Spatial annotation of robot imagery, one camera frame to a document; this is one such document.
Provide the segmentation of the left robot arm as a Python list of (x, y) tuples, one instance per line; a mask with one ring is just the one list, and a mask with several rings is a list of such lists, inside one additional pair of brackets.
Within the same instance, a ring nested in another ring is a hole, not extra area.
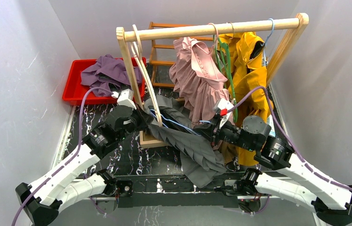
[(35, 226), (48, 226), (60, 212), (85, 198), (123, 192), (118, 179), (105, 169), (77, 183), (73, 181), (117, 149), (130, 134), (147, 128), (153, 119), (139, 107), (116, 106), (57, 166), (32, 183), (16, 187), (21, 209)]

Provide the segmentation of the grey pleated skirt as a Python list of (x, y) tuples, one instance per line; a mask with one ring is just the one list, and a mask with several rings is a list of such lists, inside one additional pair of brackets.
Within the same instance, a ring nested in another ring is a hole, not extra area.
[[(186, 116), (188, 110), (176, 99), (156, 95), (156, 100), (161, 114), (168, 113), (175, 122), (192, 128), (191, 120)], [(214, 150), (209, 141), (202, 136), (171, 129), (171, 125), (163, 121), (160, 127), (154, 119), (148, 127), (153, 137), (180, 151), (183, 172), (194, 185), (203, 188), (215, 176), (227, 171), (223, 155)]]

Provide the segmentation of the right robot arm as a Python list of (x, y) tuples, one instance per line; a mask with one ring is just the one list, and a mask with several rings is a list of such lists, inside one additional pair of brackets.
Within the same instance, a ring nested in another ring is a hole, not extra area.
[(258, 116), (248, 116), (242, 127), (222, 122), (216, 114), (210, 122), (195, 127), (195, 132), (212, 144), (224, 141), (255, 151), (254, 159), (262, 166), (290, 177), (287, 182), (257, 169), (248, 169), (240, 180), (225, 180), (216, 190), (228, 196), (274, 195), (303, 206), (332, 226), (352, 223), (352, 185), (334, 185), (330, 177), (299, 159), (291, 145), (270, 135), (271, 127)]

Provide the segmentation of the beige wooden hanger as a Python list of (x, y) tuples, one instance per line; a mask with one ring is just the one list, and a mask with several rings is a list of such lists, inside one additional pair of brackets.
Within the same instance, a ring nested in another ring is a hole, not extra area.
[(133, 53), (134, 58), (136, 58), (137, 65), (138, 65), (138, 67), (139, 67), (139, 69), (141, 71), (141, 74), (143, 76), (143, 79), (144, 79), (144, 81), (145, 81), (145, 83), (147, 85), (148, 93), (149, 93), (149, 96), (150, 96), (152, 104), (153, 104), (153, 109), (154, 109), (154, 112), (155, 112), (156, 121), (158, 123), (158, 126), (162, 127), (163, 126), (163, 122), (162, 122), (162, 117), (161, 117), (161, 114), (160, 114), (159, 106), (158, 106), (158, 103), (157, 103), (157, 98), (156, 98), (156, 95), (155, 95), (154, 88), (152, 86), (151, 80), (149, 78), (148, 72), (146, 70), (145, 64), (143, 63), (143, 60), (142, 60), (142, 52), (143, 51), (142, 51), (142, 44), (141, 44), (141, 39), (140, 39), (140, 36), (139, 36), (139, 32), (138, 32), (138, 29), (137, 29), (135, 24), (133, 24), (132, 27), (133, 27), (134, 34), (135, 34), (135, 37), (136, 37), (136, 41), (133, 41), (133, 42), (130, 43), (131, 51)]

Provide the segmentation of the blue wire hanger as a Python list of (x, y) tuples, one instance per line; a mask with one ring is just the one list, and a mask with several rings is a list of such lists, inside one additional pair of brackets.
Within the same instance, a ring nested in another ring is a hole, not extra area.
[(154, 117), (153, 122), (151, 123), (151, 126), (149, 127), (151, 130), (151, 134), (158, 138), (160, 135), (168, 135), (170, 134), (173, 136), (176, 133), (180, 133), (181, 135), (184, 134), (189, 134), (189, 135), (195, 135), (195, 136), (204, 136), (204, 137), (209, 137), (211, 135), (214, 135), (220, 131), (218, 127), (216, 127), (215, 124), (213, 124), (211, 121), (201, 121), (203, 124), (198, 125), (194, 129), (191, 128), (191, 126), (181, 124), (178, 122), (175, 117), (173, 117), (170, 114), (167, 114), (167, 112), (164, 112), (163, 114), (160, 113), (159, 116), (162, 119), (162, 127), (156, 126), (154, 123), (155, 120), (157, 120), (156, 113), (154, 109), (146, 109), (145, 112), (147, 114), (150, 114)]

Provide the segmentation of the purple pleated skirt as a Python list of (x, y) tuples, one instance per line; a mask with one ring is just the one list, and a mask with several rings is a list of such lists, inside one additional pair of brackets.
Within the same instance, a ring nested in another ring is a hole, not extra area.
[(131, 87), (124, 61), (110, 54), (99, 57), (81, 72), (81, 85), (100, 87), (93, 91), (97, 97), (112, 97), (115, 92), (120, 93)]

